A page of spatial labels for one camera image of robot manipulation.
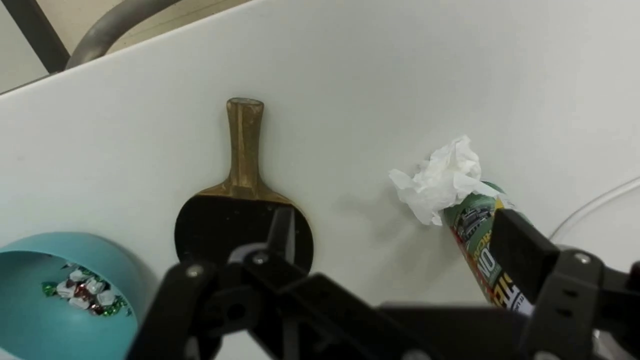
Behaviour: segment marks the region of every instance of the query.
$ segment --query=white table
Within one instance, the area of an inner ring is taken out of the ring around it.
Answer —
[[[552,230],[640,173],[638,20],[633,0],[240,6],[1,96],[0,238],[96,232],[158,278],[179,206],[226,176],[224,99],[253,96],[264,177],[308,211],[315,270],[370,304],[482,302],[387,170],[467,134],[483,176]],[[567,240],[638,257],[636,211],[638,194]]]
[[[0,93],[46,74],[39,57],[0,2]]]

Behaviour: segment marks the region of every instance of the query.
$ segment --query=black rubber paddle face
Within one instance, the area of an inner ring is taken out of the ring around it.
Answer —
[[[293,263],[308,272],[314,260],[312,230],[290,203],[252,201],[235,198],[193,195],[176,220],[176,249],[179,260],[208,260],[224,265],[229,254],[253,241],[266,241],[278,207],[293,210]]]

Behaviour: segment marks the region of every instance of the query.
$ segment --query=crumpled tissue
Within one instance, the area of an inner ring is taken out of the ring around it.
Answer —
[[[496,187],[482,182],[479,156],[471,150],[467,136],[433,150],[412,176],[392,170],[389,180],[397,187],[397,198],[425,226],[441,226],[439,211],[460,203],[471,192],[499,195]]]

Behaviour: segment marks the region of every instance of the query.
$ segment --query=wooden paddle handle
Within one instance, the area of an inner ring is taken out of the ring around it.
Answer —
[[[260,177],[260,123],[264,104],[250,98],[232,98],[226,102],[229,137],[232,137],[232,170],[227,184],[232,187],[262,189]]]

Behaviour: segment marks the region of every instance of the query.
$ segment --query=teal plastic bowl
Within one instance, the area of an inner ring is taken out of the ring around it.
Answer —
[[[44,281],[68,278],[66,263],[106,279],[123,297],[118,313],[98,316],[46,295]],[[39,233],[0,247],[0,348],[24,358],[121,360],[144,310],[144,279],[115,243],[91,233]]]

